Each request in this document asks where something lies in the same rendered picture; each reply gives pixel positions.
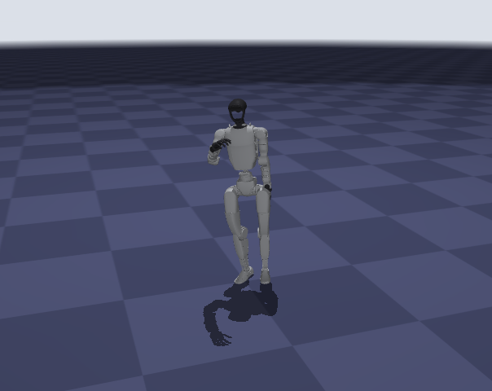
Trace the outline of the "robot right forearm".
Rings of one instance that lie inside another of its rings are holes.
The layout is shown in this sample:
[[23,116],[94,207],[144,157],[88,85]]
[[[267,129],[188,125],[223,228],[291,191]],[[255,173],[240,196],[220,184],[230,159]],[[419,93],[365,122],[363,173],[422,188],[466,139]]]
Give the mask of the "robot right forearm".
[[215,151],[215,152],[211,152],[210,151],[211,146],[209,147],[208,162],[213,163],[213,162],[217,161],[217,154],[218,154],[219,150]]

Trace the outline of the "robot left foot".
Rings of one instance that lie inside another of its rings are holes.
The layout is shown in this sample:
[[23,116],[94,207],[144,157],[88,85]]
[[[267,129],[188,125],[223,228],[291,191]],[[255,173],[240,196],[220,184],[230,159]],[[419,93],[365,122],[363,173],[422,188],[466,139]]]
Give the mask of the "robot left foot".
[[[268,273],[267,273],[268,271]],[[263,283],[263,284],[267,284],[270,282],[270,273],[269,273],[269,269],[266,270],[266,268],[262,271],[261,269],[261,277],[260,277],[260,282]]]

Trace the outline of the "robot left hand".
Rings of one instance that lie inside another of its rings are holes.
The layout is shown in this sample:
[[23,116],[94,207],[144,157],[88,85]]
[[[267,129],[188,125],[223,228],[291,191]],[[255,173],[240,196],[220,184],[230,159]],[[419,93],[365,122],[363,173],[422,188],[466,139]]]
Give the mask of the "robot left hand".
[[[272,191],[272,188],[270,189],[270,186],[268,184],[265,185],[265,188],[268,190],[268,191]],[[271,195],[270,195],[270,198],[271,198]]]

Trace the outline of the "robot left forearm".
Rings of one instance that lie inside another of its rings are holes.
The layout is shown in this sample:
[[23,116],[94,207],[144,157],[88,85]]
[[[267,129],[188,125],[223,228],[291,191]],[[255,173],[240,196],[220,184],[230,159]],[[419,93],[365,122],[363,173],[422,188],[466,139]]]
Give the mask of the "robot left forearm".
[[263,181],[263,187],[265,187],[266,184],[270,186],[271,189],[271,178],[270,178],[270,160],[269,157],[266,158],[267,165],[263,165],[261,167],[261,177]]

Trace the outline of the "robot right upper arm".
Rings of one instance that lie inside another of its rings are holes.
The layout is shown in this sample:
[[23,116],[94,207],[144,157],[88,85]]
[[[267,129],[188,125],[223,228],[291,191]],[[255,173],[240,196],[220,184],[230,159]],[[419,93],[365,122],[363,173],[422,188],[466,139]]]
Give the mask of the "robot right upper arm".
[[[219,129],[219,130],[217,130],[215,132],[215,135],[214,135],[213,143],[215,143],[215,142],[217,142],[219,140],[225,139],[225,131],[226,131],[226,129]],[[220,151],[221,151],[221,148],[219,149],[219,152],[217,154],[217,161],[215,161],[213,163],[212,162],[209,162],[209,164],[211,164],[211,165],[218,165],[218,162],[220,160],[220,157],[218,157],[218,155],[219,155]]]

